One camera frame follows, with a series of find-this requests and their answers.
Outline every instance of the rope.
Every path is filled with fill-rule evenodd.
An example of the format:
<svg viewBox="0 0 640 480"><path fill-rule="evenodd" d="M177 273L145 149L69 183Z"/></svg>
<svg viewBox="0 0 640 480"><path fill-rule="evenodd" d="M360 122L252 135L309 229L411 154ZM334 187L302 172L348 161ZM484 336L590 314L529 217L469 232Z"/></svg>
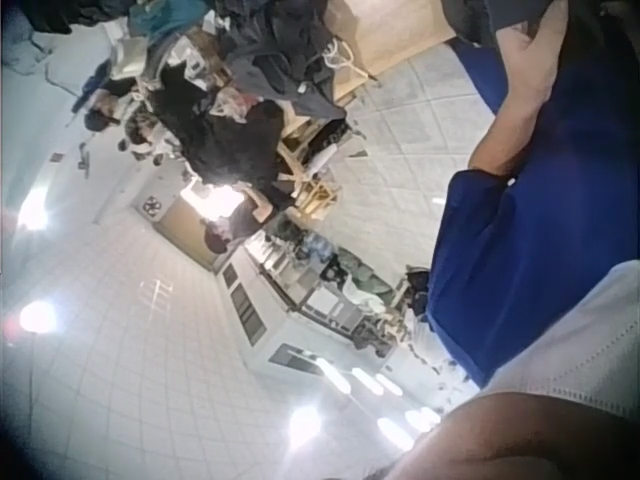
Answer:
<svg viewBox="0 0 640 480"><path fill-rule="evenodd" d="M342 48L345 51L346 55L342 55L340 53L340 45L342 45ZM333 70L339 70L343 67L347 67L356 72L358 75L368 78L369 80L373 80L375 82L378 81L368 72L354 65L353 62L355 61L355 55L353 54L353 50L351 50L351 47L347 44L347 42L343 40L334 38L331 43L327 45L327 48L325 48L324 52L322 52L322 57L324 58L324 63L327 65L327 67Z"/></svg>

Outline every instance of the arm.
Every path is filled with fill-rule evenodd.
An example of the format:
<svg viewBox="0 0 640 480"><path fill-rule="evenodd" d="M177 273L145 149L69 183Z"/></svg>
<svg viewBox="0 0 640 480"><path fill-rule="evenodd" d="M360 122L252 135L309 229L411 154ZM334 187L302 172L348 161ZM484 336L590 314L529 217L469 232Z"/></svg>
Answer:
<svg viewBox="0 0 640 480"><path fill-rule="evenodd" d="M558 58L567 30L568 5L556 0L542 17L535 38L527 25L496 33L509 93L486 136L476 147L469 168L506 177L533 135L538 113L549 99L558 73Z"/></svg>
<svg viewBox="0 0 640 480"><path fill-rule="evenodd" d="M519 153L529 144L541 103L520 101L508 95L489 131L469 160L469 168L483 170L498 177L515 171Z"/></svg>
<svg viewBox="0 0 640 480"><path fill-rule="evenodd" d="M235 189L244 193L256 203L257 207L253 211L253 216L259 223L264 223L267 217L271 215L271 212L273 212L273 205L271 205L267 197L242 182L236 184Z"/></svg>

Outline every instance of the white cloth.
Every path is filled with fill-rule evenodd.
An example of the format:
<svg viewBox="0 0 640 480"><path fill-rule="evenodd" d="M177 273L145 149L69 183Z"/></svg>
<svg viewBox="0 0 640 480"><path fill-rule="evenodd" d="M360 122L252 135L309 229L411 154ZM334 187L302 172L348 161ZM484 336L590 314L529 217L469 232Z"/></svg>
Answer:
<svg viewBox="0 0 640 480"><path fill-rule="evenodd" d="M520 392L640 420L640 261L613 268L480 395Z"/></svg>

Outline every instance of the hand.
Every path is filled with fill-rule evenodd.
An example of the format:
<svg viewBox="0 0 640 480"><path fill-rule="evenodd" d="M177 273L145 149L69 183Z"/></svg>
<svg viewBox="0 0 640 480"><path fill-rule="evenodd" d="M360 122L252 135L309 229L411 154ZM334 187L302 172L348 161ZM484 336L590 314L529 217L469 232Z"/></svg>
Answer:
<svg viewBox="0 0 640 480"><path fill-rule="evenodd" d="M568 21L568 0L554 0L533 39L526 33L526 23L496 32L511 101L539 108L549 99L558 75L558 58Z"/></svg>

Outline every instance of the light fixture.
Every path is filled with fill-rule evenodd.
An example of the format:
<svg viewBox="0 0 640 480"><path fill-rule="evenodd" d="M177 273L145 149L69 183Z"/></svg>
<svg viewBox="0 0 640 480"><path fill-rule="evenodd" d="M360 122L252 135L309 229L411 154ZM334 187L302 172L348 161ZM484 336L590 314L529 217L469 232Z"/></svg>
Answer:
<svg viewBox="0 0 640 480"><path fill-rule="evenodd" d="M316 360L316 365L318 365L325 377L327 377L338 390L345 395L349 395L351 393L351 384L340 374L340 372L338 372L338 370L336 370L333 365L327 362L324 358L318 358Z"/></svg>
<svg viewBox="0 0 640 480"><path fill-rule="evenodd" d="M351 373L353 374L354 377L356 377L358 380L360 380L360 382L367 387L369 390L371 390L374 395L382 395L384 393L384 388L382 388L382 385L380 385L378 382L376 382L371 375L369 375L367 372L365 372L364 370L362 370L361 368L354 368L351 370Z"/></svg>
<svg viewBox="0 0 640 480"><path fill-rule="evenodd" d="M207 220L218 220L231 216L233 211L244 201L244 195L235 191L229 185L207 188L203 195L193 191L195 182L180 192L180 196L191 205L198 214Z"/></svg>
<svg viewBox="0 0 640 480"><path fill-rule="evenodd" d="M395 383L393 383L391 380L389 380L387 377L382 375L381 373L376 373L376 380L379 383L381 383L384 388L389 390L394 395L398 397L402 396L402 393L403 393L402 389L399 386L397 386Z"/></svg>
<svg viewBox="0 0 640 480"><path fill-rule="evenodd" d="M296 450L320 433L322 420L314 407L298 408L289 421L289 445Z"/></svg>
<svg viewBox="0 0 640 480"><path fill-rule="evenodd" d="M34 188L22 202L18 213L18 225L29 230L44 230L47 227L48 217L44 204L47 198L47 189Z"/></svg>
<svg viewBox="0 0 640 480"><path fill-rule="evenodd" d="M378 428L400 450L408 452L413 448L413 438L388 418L378 419Z"/></svg>
<svg viewBox="0 0 640 480"><path fill-rule="evenodd" d="M55 311L48 302L32 302L20 312L20 326L30 333L48 333L56 328Z"/></svg>
<svg viewBox="0 0 640 480"><path fill-rule="evenodd" d="M435 424L440 423L440 421L442 420L442 417L438 415L436 412L434 412L432 409L430 409L429 407L422 407L420 411L422 412L423 415L429 418L431 422Z"/></svg>
<svg viewBox="0 0 640 480"><path fill-rule="evenodd" d="M421 410L409 410L404 416L409 425L421 433L430 432L440 423L440 415L427 407Z"/></svg>

